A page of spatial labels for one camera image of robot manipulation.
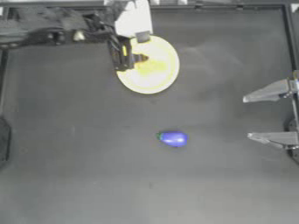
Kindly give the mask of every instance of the purple object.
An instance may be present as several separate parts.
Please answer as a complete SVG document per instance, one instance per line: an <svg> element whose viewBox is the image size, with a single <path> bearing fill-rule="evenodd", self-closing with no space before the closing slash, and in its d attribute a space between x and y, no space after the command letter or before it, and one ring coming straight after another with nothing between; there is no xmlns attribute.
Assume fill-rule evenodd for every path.
<svg viewBox="0 0 299 224"><path fill-rule="evenodd" d="M189 136L181 131L166 131L158 133L158 139L173 147L183 147L187 144Z"/></svg>

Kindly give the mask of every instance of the table surface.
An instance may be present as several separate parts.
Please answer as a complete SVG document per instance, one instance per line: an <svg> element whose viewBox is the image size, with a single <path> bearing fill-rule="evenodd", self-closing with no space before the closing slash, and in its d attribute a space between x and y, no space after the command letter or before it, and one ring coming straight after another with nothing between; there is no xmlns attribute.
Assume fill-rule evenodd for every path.
<svg viewBox="0 0 299 224"><path fill-rule="evenodd" d="M292 73L280 10L154 13L182 71L155 95L133 93L106 45L11 52L5 114L13 158L0 172L2 224L292 223L299 167L248 139L281 131L289 100L244 104ZM183 130L187 147L155 139Z"/></svg>

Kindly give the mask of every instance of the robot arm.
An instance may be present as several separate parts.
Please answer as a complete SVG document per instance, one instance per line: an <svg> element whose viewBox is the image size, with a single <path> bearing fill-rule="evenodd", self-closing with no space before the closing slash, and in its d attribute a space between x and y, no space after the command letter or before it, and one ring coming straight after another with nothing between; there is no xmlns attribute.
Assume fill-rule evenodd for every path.
<svg viewBox="0 0 299 224"><path fill-rule="evenodd" d="M0 22L0 49L23 46L61 46L109 43L118 71L147 60L133 54L130 39L150 40L153 20L147 0L109 3L106 10L79 12L66 8L25 7Z"/></svg>

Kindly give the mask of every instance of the purple eggplant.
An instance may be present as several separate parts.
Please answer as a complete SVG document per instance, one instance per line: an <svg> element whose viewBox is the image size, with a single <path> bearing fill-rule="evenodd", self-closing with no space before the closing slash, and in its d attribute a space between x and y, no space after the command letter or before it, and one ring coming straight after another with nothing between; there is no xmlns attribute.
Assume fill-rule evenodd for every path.
<svg viewBox="0 0 299 224"><path fill-rule="evenodd" d="M173 147L183 147L187 144L189 136L181 131L166 131L158 133L158 139Z"/></svg>

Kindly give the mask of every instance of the yellow plate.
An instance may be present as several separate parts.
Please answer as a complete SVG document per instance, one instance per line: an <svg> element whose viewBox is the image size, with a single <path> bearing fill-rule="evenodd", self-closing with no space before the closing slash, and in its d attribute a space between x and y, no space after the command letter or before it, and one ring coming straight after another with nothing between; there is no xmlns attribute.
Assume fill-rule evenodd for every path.
<svg viewBox="0 0 299 224"><path fill-rule="evenodd" d="M162 38L151 36L151 41L139 44L131 39L133 53L150 57L147 61L137 62L135 69L117 72L123 84L141 94L157 94L165 91L175 82L181 61L173 45Z"/></svg>

